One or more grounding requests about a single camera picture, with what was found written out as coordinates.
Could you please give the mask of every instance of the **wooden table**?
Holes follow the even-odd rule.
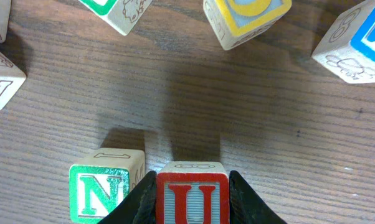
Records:
[[[123,37],[76,0],[13,0],[0,51],[27,81],[0,111],[0,223],[70,223],[69,167],[99,147],[221,161],[289,223],[375,223],[375,84],[310,58],[359,0],[294,0],[223,51],[202,1],[157,0]]]

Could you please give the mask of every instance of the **green letter n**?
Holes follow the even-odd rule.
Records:
[[[121,182],[120,177],[108,177],[110,184],[110,196],[105,192],[99,181],[92,175],[82,175],[80,180],[85,184],[85,208],[82,210],[84,215],[96,215],[96,209],[92,209],[90,192],[92,191],[110,213],[117,207],[118,185]]]

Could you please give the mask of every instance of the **yellow border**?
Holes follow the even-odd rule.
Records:
[[[246,34],[257,27],[260,27],[266,24],[269,21],[286,14],[286,12],[288,12],[290,8],[292,7],[292,0],[282,0],[283,4],[280,7],[266,13],[265,15],[259,17],[258,19],[250,22],[249,24],[243,27],[238,27],[237,24],[235,23],[234,18],[232,17],[232,14],[229,11],[229,8],[227,7],[226,1],[227,0],[215,0],[215,2],[218,5],[219,10],[221,11],[221,14],[223,15],[223,18],[226,21],[226,24],[228,25],[230,31],[232,32],[232,35],[235,37]]]

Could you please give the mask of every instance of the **wooden surface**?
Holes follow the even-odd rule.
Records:
[[[101,146],[221,161],[289,223],[375,223],[375,84],[310,58],[360,2],[294,0],[225,52],[198,0],[154,1],[127,37],[76,0],[13,0],[0,51],[28,78],[0,111],[0,223],[70,223],[69,167]]]

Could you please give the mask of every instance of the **blue border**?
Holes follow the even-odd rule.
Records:
[[[375,51],[362,42],[375,23],[375,8],[351,40],[351,46],[375,62]]]

